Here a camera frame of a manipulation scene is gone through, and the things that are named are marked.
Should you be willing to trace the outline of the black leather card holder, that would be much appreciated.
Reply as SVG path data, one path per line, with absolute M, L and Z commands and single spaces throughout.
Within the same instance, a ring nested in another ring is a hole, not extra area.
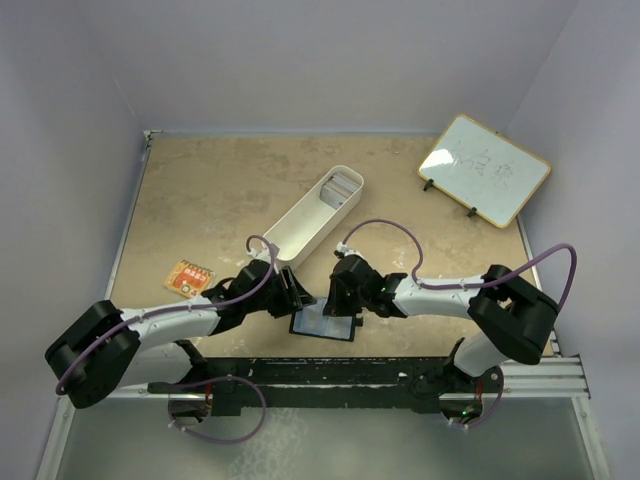
M 364 324 L 363 319 L 358 316 L 325 316 L 323 308 L 326 300 L 326 297 L 317 298 L 309 316 L 290 320 L 289 332 L 301 336 L 353 342 L 356 329 Z

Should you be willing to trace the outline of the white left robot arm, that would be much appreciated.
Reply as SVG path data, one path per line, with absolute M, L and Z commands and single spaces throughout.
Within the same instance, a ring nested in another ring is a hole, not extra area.
M 291 268 L 252 260 L 236 276 L 190 300 L 141 309 L 98 301 L 48 347 L 44 358 L 58 380 L 55 393 L 78 409 L 88 408 L 127 384 L 125 376 L 143 352 L 224 333 L 252 313 L 280 318 L 315 303 Z

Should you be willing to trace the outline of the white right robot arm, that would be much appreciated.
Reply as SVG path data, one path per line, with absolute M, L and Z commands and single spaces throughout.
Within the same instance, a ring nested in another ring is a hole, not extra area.
M 454 348 L 444 369 L 452 389 L 467 391 L 507 360 L 538 364 L 558 317 L 556 301 L 519 276 L 491 284 L 510 273 L 503 265 L 492 265 L 485 274 L 463 278 L 451 288 L 438 280 L 427 289 L 406 273 L 381 275 L 361 256 L 350 254 L 330 275 L 323 314 L 353 317 L 366 310 L 382 318 L 436 315 L 473 321 L 480 332 Z

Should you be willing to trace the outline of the white plastic card tray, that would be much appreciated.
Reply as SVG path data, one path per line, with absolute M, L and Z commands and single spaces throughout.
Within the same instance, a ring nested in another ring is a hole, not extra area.
M 333 209 L 319 196 L 321 186 L 338 172 L 360 187 L 339 209 Z M 277 265 L 295 270 L 358 204 L 364 185 L 363 176 L 355 170 L 344 165 L 331 168 L 264 234 L 269 243 L 279 248 Z

